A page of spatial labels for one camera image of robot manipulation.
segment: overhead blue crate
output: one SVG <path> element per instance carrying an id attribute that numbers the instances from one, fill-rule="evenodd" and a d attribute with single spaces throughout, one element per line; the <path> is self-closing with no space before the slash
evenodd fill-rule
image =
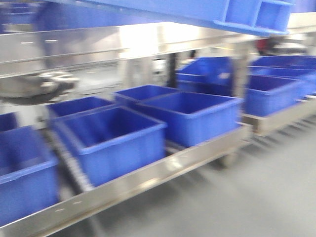
<path id="1" fill-rule="evenodd" d="M 12 130 L 18 127 L 15 113 L 0 115 L 0 132 Z"/>
<path id="2" fill-rule="evenodd" d="M 164 157 L 165 124 L 129 109 L 59 117 L 52 128 L 94 186 Z"/>
<path id="3" fill-rule="evenodd" d="M 0 133 L 0 226 L 58 202 L 57 159 L 30 126 Z"/>
<path id="4" fill-rule="evenodd" d="M 179 90 L 158 85 L 143 85 L 114 92 L 115 100 L 127 107 L 134 108 L 136 103 L 161 95 L 171 94 Z"/>
<path id="5" fill-rule="evenodd" d="M 316 11 L 316 0 L 296 0 L 292 13 Z"/>
<path id="6" fill-rule="evenodd" d="M 70 4 L 85 4 L 161 21 L 259 36 L 286 34 L 294 2 L 295 0 L 67 0 Z"/>
<path id="7" fill-rule="evenodd" d="M 300 86 L 300 96 L 314 94 L 316 91 L 316 70 L 262 68 L 252 72 L 253 75 L 266 75 L 279 78 L 298 79 L 304 83 Z"/>
<path id="8" fill-rule="evenodd" d="M 238 127 L 242 99 L 180 92 L 137 104 L 139 111 L 165 121 L 166 138 L 185 147 Z"/>
<path id="9" fill-rule="evenodd" d="M 47 2 L 36 14 L 34 27 L 38 31 L 50 31 L 152 22 L 157 20 L 79 5 Z"/>
<path id="10" fill-rule="evenodd" d="M 294 79 L 251 76 L 245 92 L 245 113 L 265 117 L 296 104 L 302 83 Z"/>
<path id="11" fill-rule="evenodd" d="M 177 88 L 186 92 L 195 92 L 211 95 L 232 95 L 232 85 L 216 85 L 188 80 L 177 80 Z"/>

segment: blue plastic bin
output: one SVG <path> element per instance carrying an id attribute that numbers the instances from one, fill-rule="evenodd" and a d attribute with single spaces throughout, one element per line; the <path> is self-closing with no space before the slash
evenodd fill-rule
<path id="1" fill-rule="evenodd" d="M 29 3 L 5 3 L 2 8 L 2 17 L 6 24 L 31 24 L 34 17 L 34 8 Z"/>
<path id="2" fill-rule="evenodd" d="M 63 101 L 47 105 L 49 117 L 69 116 L 77 113 L 91 113 L 95 110 L 103 110 L 117 106 L 115 103 L 95 96 L 84 97 L 75 100 Z"/>
<path id="3" fill-rule="evenodd" d="M 8 131 L 18 127 L 15 113 L 0 115 L 0 132 Z"/>
<path id="4" fill-rule="evenodd" d="M 231 96 L 233 63 L 230 57 L 198 58 L 178 70 L 177 85 L 187 92 Z"/>
<path id="5" fill-rule="evenodd" d="M 233 79 L 230 57 L 201 57 L 177 71 L 178 80 L 230 85 Z"/>
<path id="6" fill-rule="evenodd" d="M 0 226 L 58 202 L 57 159 L 30 126 L 0 133 Z"/>
<path id="7" fill-rule="evenodd" d="M 113 93 L 115 100 L 127 107 L 135 108 L 135 104 L 143 100 L 156 96 L 178 92 L 179 90 L 171 87 L 158 85 L 143 85 L 138 87 L 120 90 Z"/>
<path id="8" fill-rule="evenodd" d="M 187 80 L 177 80 L 178 89 L 185 92 L 204 93 L 212 95 L 232 95 L 232 87 L 229 85 L 206 84 Z"/>
<path id="9" fill-rule="evenodd" d="M 158 22 L 144 17 L 130 16 L 103 9 L 47 2 L 34 21 L 37 31 L 65 30 L 89 27 L 120 26 Z"/>
<path id="10" fill-rule="evenodd" d="M 292 13 L 316 11 L 316 0 L 296 0 Z"/>
<path id="11" fill-rule="evenodd" d="M 85 0 L 99 8 L 245 34 L 286 34 L 294 0 Z"/>
<path id="12" fill-rule="evenodd" d="M 302 83 L 294 79 L 251 76 L 245 92 L 245 113 L 265 117 L 296 104 Z"/>
<path id="13" fill-rule="evenodd" d="M 60 117 L 53 123 L 94 186 L 163 158 L 165 126 L 123 108 Z"/>
<path id="14" fill-rule="evenodd" d="M 300 96 L 313 94 L 316 91 L 316 70 L 265 68 L 252 72 L 253 75 L 264 75 L 280 78 L 299 79 L 304 83 L 300 86 Z"/>
<path id="15" fill-rule="evenodd" d="M 303 56 L 263 56 L 251 63 L 252 67 L 282 67 L 295 65 Z"/>
<path id="16" fill-rule="evenodd" d="M 137 106 L 168 124 L 168 140 L 190 147 L 237 128 L 241 103 L 239 98 L 180 92 Z"/>

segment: gray floor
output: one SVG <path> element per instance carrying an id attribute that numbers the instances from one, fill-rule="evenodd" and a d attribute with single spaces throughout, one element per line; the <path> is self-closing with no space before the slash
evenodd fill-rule
<path id="1" fill-rule="evenodd" d="M 315 237 L 316 118 L 52 237 Z"/>

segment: metal leg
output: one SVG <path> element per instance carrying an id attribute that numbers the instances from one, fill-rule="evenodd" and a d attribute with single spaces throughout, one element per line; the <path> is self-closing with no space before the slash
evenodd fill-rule
<path id="1" fill-rule="evenodd" d="M 153 83 L 153 58 L 119 60 L 118 71 L 124 88 Z"/>
<path id="2" fill-rule="evenodd" d="M 237 160 L 236 152 L 232 152 L 220 158 L 218 161 L 224 167 L 232 166 Z"/>
<path id="3" fill-rule="evenodd" d="M 244 97 L 244 88 L 248 83 L 248 56 L 251 43 L 243 42 L 234 45 L 234 81 L 233 81 L 233 96 L 240 98 Z"/>

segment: metal frame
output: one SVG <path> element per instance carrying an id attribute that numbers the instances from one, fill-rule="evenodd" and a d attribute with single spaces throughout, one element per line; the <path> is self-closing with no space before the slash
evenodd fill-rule
<path id="1" fill-rule="evenodd" d="M 184 149 L 91 191 L 0 227 L 2 237 L 45 237 L 93 216 L 155 186 L 229 154 L 251 136 L 251 126 L 241 124 L 197 146 Z"/>
<path id="2" fill-rule="evenodd" d="M 274 113 L 267 117 L 243 115 L 243 122 L 253 126 L 253 132 L 259 136 L 267 136 L 275 130 L 304 119 L 316 113 L 316 96 L 308 96 L 306 100 L 300 100 L 298 104 Z"/>
<path id="3" fill-rule="evenodd" d="M 291 14 L 290 34 L 315 32 L 315 18 L 316 12 Z M 257 38 L 172 22 L 0 35 L 0 79 Z"/>

